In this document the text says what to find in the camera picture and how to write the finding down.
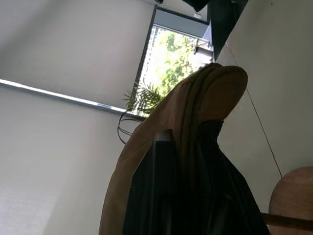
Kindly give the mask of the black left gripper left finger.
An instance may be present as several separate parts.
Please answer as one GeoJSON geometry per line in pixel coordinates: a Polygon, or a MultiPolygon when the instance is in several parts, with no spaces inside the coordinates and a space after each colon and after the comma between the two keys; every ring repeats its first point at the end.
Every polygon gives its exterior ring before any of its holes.
{"type": "Polygon", "coordinates": [[[189,231],[172,130],[157,134],[131,181],[125,235],[185,235],[189,231]]]}

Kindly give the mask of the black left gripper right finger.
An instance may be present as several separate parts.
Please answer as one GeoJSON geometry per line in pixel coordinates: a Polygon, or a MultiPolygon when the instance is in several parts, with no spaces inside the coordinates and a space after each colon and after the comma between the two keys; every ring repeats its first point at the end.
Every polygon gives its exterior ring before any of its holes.
{"type": "Polygon", "coordinates": [[[198,126],[195,145],[203,235],[268,235],[252,192],[240,171],[220,150],[222,121],[198,126]]]}

